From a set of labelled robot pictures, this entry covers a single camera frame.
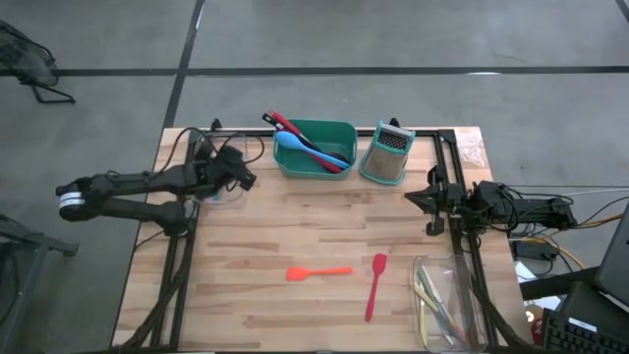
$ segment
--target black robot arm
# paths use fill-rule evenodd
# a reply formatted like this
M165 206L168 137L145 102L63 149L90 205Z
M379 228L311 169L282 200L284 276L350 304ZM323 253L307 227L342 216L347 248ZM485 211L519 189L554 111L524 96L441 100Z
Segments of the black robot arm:
M427 234L436 236L444 231L444 219L440 213L458 215L464 231L485 232L493 224L505 224L505 231L513 230L519 223L538 223L548 228L565 230L577 225L570 204L556 197L550 199L514 198L509 187L495 182L474 183L474 189L466 193L456 183L446 184L442 167L429 171L429 186L404 197L424 213L432 215Z
M209 141L198 143L194 160L158 172L120 174L108 172L79 178L57 187L60 199L59 214L68 221L83 221L97 216L153 221L164 229L167 236L185 234L189 224L183 199L152 205L116 197L152 192L169 192L178 197L196 196L199 199L214 196L221 188L238 183L248 191L256 181L243 161L243 154L234 147L225 146L212 155Z

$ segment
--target plastic bin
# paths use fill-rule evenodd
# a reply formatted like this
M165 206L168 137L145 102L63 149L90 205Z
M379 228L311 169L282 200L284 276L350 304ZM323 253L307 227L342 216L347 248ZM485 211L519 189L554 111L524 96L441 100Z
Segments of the plastic bin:
M273 142L273 157L284 176L340 181L350 174L356 162L356 128L347 122L291 119L306 138L324 152L339 152L347 157L350 167L341 173L328 172L302 150L289 149Z
M483 313L472 292L469 269L463 256L418 257L413 262L409 276L413 329L418 343L430 353L469 354L486 349ZM431 304L418 296L415 284L429 295ZM464 297L467 306L461 304Z

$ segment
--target clear plastic container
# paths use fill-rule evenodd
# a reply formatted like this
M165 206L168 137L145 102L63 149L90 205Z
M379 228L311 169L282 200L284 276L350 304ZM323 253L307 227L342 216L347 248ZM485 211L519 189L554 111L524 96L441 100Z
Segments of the clear plastic container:
M430 353L486 349L481 306L468 269L463 256L418 257L413 262L409 284L414 333Z

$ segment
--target orange spatula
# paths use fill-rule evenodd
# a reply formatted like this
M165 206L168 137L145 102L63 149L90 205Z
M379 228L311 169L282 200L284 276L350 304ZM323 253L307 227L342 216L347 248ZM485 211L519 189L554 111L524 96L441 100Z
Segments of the orange spatula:
M301 267L289 267L286 270L286 280L299 281L306 279L309 275L315 274L349 274L353 272L352 267L334 268L334 269L320 269L320 270L308 270Z

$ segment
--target keyboard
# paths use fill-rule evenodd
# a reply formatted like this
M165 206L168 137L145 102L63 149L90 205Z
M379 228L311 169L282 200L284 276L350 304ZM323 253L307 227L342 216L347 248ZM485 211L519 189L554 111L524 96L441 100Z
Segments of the keyboard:
M629 354L629 341L626 339L549 309L543 310L542 333L544 349L578 354Z

